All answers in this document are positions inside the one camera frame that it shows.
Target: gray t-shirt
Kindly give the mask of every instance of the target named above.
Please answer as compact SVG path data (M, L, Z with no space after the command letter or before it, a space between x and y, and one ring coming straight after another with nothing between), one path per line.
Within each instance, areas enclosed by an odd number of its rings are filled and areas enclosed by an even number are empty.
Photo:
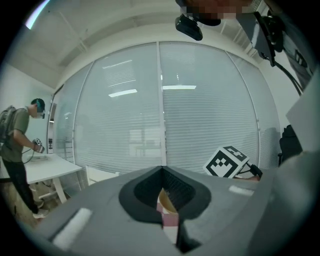
M14 140L13 130L19 130L22 134L25 134L29 125L29 117L29 113L25 108L18 108L15 111L9 129L9 133L11 132L12 134L10 135L7 145L3 144L1 147L1 157L3 160L15 163L22 162L24 146Z

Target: person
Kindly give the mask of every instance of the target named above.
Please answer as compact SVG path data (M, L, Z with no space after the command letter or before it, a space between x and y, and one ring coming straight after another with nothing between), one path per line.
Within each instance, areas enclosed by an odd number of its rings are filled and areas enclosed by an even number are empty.
M33 149L35 152L43 153L44 147L32 143L25 135L30 116L42 118L45 112L45 102L41 98L31 101L29 106L18 108L9 125L9 139L1 147L1 157L16 191L26 206L32 211L35 219L45 218L48 210L40 209L44 202L34 201L32 191L27 183L27 173L22 161L24 147Z

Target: backpack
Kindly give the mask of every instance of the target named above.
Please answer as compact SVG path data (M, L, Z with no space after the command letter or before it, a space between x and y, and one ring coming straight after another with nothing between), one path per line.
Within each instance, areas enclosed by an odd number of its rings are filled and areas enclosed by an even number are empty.
M9 129L15 112L16 108L11 105L0 113L0 143L6 143L11 135Z

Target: floor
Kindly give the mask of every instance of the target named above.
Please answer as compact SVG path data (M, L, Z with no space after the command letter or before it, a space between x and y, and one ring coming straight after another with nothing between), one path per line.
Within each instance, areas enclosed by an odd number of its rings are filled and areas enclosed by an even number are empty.
M35 191L32 191L33 198L37 198L37 194L44 195L49 192L49 189L47 186L42 184L41 182L39 184L32 184L31 188ZM15 216L15 218L18 221L23 222L24 224L35 228L39 222L41 222L41 218L35 219L32 215L32 212L28 209L28 207L25 205L25 203L22 201L21 197L17 193L17 190L15 186L11 182L6 183L0 183L0 191L6 200L6 203L11 211L11 213ZM53 195L50 197L47 197L44 200L44 206L43 209L47 209L49 211L52 211L54 208L56 208L58 205L60 205L61 202L57 195Z

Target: black device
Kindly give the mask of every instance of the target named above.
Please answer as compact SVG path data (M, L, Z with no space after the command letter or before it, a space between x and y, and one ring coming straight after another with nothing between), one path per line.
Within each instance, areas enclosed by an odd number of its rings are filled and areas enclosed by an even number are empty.
M184 0L175 1L185 12L175 19L175 28L196 41L203 39L203 34L197 22L208 26L218 26L221 23L220 19L205 19L204 14L194 13ZM284 72L300 96L303 91L301 85L282 65L275 61L275 51L280 53L284 48L283 31L285 26L281 19L277 16L272 16L270 12L268 12L268 16L261 16L257 11L239 13L236 15L236 19L250 39L252 47L258 51L259 56L264 60L268 60L272 67L277 66Z

